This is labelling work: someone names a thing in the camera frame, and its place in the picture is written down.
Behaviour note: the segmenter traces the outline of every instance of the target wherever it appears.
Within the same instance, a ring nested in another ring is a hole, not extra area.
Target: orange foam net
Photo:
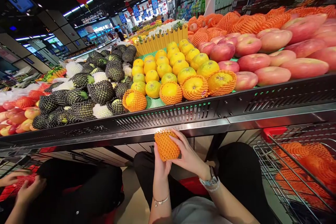
[[[167,83],[174,83],[177,87],[177,93],[174,96],[165,96],[165,95],[162,94],[162,88],[164,87],[164,85],[161,85],[161,88],[160,88],[160,98],[161,98],[161,100],[166,105],[172,105],[172,104],[180,103],[182,101],[182,98],[183,98],[182,89],[181,89],[180,85],[177,84],[176,82],[167,82]]]
[[[134,98],[129,102],[129,105],[126,103],[126,98],[130,93],[134,93]],[[139,91],[128,89],[124,96],[122,97],[122,105],[124,108],[131,112],[144,110],[147,106],[147,100],[146,97],[140,93]]]
[[[157,144],[160,158],[163,162],[171,159],[177,159],[180,155],[180,148],[174,143],[169,136],[178,139],[176,134],[170,130],[161,130],[155,133],[154,139]]]
[[[197,89],[196,88],[194,89],[192,86],[185,86],[186,81],[191,78],[202,79],[203,81],[202,86]],[[208,93],[209,87],[208,87],[207,80],[202,75],[189,76],[181,84],[181,88],[182,88],[183,97],[186,98],[187,100],[200,100],[204,97],[208,97],[209,95]]]
[[[207,81],[209,81],[209,78],[213,75],[216,75],[218,73],[223,73],[223,74],[229,74],[232,76],[232,81],[228,82],[226,85],[223,85],[215,90],[211,90],[209,91],[209,95],[211,96],[220,96],[220,95],[226,95],[231,93],[235,86],[236,86],[236,82],[237,82],[237,76],[234,72],[232,71],[226,71],[226,70],[219,70],[217,72],[214,72],[213,74],[211,74],[208,78]]]

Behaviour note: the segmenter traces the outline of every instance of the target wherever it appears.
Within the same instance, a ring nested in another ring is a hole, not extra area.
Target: silver bracelet
[[[168,199],[169,199],[169,192],[168,192],[168,196],[167,196],[167,198],[164,199],[164,200],[162,200],[162,201],[156,201],[156,200],[154,199],[154,196],[153,196],[153,200],[154,200],[154,202],[155,202],[155,207],[157,207],[158,204],[159,204],[159,205],[162,205],[162,204],[165,203]]]

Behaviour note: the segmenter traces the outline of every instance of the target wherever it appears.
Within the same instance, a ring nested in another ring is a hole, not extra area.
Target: yellow orange
[[[164,76],[162,76],[161,85],[164,85],[167,82],[176,82],[177,83],[176,75],[173,74],[173,73],[166,73]]]
[[[150,70],[146,73],[145,80],[146,83],[150,81],[159,81],[159,74],[155,70]]]
[[[160,78],[162,78],[166,73],[170,73],[172,71],[172,67],[169,64],[163,63],[157,66],[157,72]]]
[[[189,64],[187,61],[185,60],[178,60],[176,61],[176,63],[173,66],[173,74],[175,74],[176,76],[179,74],[179,72],[181,71],[182,68],[186,68],[189,67]]]
[[[174,54],[171,58],[170,58],[170,66],[174,66],[175,62],[178,60],[186,60],[185,56],[183,55],[183,53],[178,52],[176,54]]]
[[[156,62],[154,60],[148,60],[145,62],[145,66],[143,67],[144,73],[147,74],[150,70],[156,71]]]
[[[196,75],[195,69],[193,69],[192,67],[182,68],[177,75],[177,82],[181,85],[186,78],[192,75]]]
[[[207,79],[214,72],[219,71],[219,65],[216,61],[206,61],[197,69],[197,74]]]
[[[197,54],[190,62],[190,66],[194,68],[196,71],[197,69],[206,61],[209,60],[209,57],[205,53]]]

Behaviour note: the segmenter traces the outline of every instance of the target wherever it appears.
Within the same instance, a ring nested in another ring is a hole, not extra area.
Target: silver watch
[[[203,186],[208,186],[208,187],[210,187],[212,185],[216,185],[218,183],[218,177],[213,171],[214,168],[212,166],[209,166],[209,168],[210,168],[211,179],[204,181],[203,179],[199,178],[201,184]]]

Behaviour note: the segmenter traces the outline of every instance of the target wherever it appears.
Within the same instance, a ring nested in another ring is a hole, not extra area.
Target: red apple
[[[236,46],[236,57],[257,53],[261,48],[261,40],[255,37],[246,37]]]
[[[13,106],[12,104],[10,104],[9,101],[5,101],[2,106],[6,110],[10,110],[10,109],[15,108],[15,106]]]
[[[261,37],[261,52],[271,53],[285,47],[292,38],[292,32],[274,30]]]
[[[230,43],[218,44],[210,52],[210,60],[220,62],[232,59],[235,54],[235,46]]]
[[[295,44],[312,38],[313,34],[319,27],[320,24],[318,22],[314,22],[312,18],[298,17],[285,23],[281,27],[281,30],[291,31],[293,36],[289,44]]]
[[[236,73],[237,82],[235,91],[242,91],[246,89],[252,89],[258,83],[258,76],[252,72],[238,72]]]
[[[297,58],[305,58],[322,48],[325,48],[325,42],[319,39],[309,39],[290,46],[285,47],[285,50],[295,52]]]
[[[200,46],[199,51],[201,53],[205,53],[206,55],[210,55],[210,52],[215,45],[216,45],[215,43],[210,42],[204,43],[203,45]]]
[[[217,44],[224,44],[224,43],[230,43],[233,44],[234,46],[237,45],[237,38],[236,37],[228,37],[226,36],[225,38],[223,38],[222,40],[220,40]]]
[[[293,60],[296,58],[296,54],[293,51],[289,50],[282,50],[282,51],[277,51],[272,54],[268,55],[271,58],[271,64],[270,66],[272,67],[278,67],[282,63],[285,63],[286,61]]]
[[[217,44],[223,38],[225,38],[225,36],[219,36],[219,37],[213,38],[212,40],[210,40],[210,43]]]
[[[232,71],[234,73],[239,72],[239,65],[235,61],[221,61],[218,62],[220,70]]]
[[[281,64],[282,68],[287,68],[292,79],[311,78],[323,75],[328,72],[329,65],[324,61],[312,58],[297,58]]]
[[[240,71],[254,72],[260,68],[268,67],[271,59],[267,54],[250,54],[241,57],[237,62]]]
[[[262,31],[260,31],[260,32],[256,35],[256,37],[257,37],[258,39],[260,39],[262,36],[266,35],[266,34],[269,33],[269,32],[275,31],[275,30],[279,30],[279,29],[278,29],[278,28],[270,28],[270,29],[262,30]]]
[[[323,48],[310,54],[308,58],[314,58],[327,62],[329,65],[329,72],[336,71],[336,47]]]
[[[328,47],[336,46],[336,31],[326,31],[315,35],[313,38],[323,40]]]
[[[254,72],[258,76],[258,86],[267,86],[289,81],[291,73],[286,68],[269,66]]]

